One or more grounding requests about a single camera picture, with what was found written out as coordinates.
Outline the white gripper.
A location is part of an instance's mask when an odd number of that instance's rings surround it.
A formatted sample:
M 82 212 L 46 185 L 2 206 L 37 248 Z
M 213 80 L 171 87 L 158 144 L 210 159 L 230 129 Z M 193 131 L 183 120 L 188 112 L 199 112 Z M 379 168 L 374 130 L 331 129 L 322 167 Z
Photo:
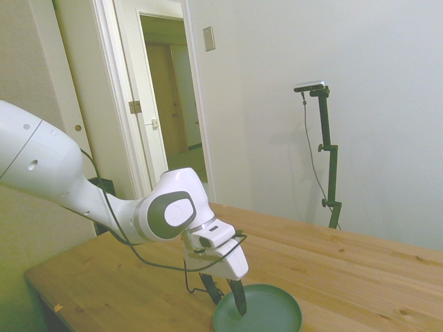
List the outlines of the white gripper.
M 195 270 L 206 267 L 230 252 L 236 245 L 238 240 L 230 239 L 218 248 L 205 250 L 203 253 L 195 253 L 191 249 L 187 249 L 184 245 L 183 256 L 186 261 L 187 269 Z M 221 277 L 228 280 L 231 292 L 233 294 L 236 308 L 240 315 L 246 314 L 246 296 L 242 281 L 248 272 L 248 263 L 241 246 L 236 247 L 227 257 L 199 271 L 199 276 L 209 294 L 211 300 L 217 305 L 222 297 L 223 292 L 218 289 L 212 276 Z

